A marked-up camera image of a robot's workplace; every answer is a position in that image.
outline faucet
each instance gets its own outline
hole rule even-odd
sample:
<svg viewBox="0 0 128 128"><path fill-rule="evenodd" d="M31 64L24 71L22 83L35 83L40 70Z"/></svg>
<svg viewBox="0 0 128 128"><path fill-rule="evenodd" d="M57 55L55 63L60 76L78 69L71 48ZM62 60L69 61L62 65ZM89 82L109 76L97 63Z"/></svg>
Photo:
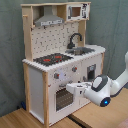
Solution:
<svg viewBox="0 0 128 128"><path fill-rule="evenodd" d="M72 39L75 35L79 35L80 36L80 41L82 41L82 35L80 33L74 33L71 38L70 38L70 43L68 44L67 48L68 49L72 49L73 47L75 47L75 44L73 44Z"/></svg>

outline sink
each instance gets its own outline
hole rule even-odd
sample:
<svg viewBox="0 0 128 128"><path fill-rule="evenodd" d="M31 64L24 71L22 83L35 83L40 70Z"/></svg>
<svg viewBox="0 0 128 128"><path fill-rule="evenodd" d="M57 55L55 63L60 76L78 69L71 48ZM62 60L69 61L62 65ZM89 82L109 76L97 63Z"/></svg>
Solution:
<svg viewBox="0 0 128 128"><path fill-rule="evenodd" d="M88 53L94 52L94 51L95 50L91 49L91 48L78 47L78 48L68 49L65 51L65 53L73 54L73 55L77 56L77 55L88 54Z"/></svg>

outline stovetop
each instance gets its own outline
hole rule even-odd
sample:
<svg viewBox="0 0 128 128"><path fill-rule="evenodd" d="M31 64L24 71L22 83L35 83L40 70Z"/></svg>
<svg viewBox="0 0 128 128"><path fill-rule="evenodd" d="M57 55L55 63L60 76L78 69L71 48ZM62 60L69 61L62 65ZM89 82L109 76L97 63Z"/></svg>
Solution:
<svg viewBox="0 0 128 128"><path fill-rule="evenodd" d="M50 65L61 63L69 59L73 59L73 57L70 57L61 53L54 53L51 55L36 58L33 61L48 67Z"/></svg>

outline microwave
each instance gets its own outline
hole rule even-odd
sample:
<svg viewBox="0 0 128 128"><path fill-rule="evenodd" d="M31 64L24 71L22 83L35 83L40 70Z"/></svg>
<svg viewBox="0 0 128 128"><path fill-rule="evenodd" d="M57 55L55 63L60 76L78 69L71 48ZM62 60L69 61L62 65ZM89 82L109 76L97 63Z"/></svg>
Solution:
<svg viewBox="0 0 128 128"><path fill-rule="evenodd" d="M87 4L67 5L67 21L89 18L90 6Z"/></svg>

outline backsplash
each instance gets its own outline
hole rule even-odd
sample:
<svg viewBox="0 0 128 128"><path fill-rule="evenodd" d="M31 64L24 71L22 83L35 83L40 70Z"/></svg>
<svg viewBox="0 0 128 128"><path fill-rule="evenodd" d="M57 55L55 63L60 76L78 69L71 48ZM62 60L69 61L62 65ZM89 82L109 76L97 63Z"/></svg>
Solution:
<svg viewBox="0 0 128 128"><path fill-rule="evenodd" d="M78 26L79 22L73 22L33 28L31 35L33 58L66 50L71 35L78 33ZM73 43L78 46L77 35L73 38Z"/></svg>

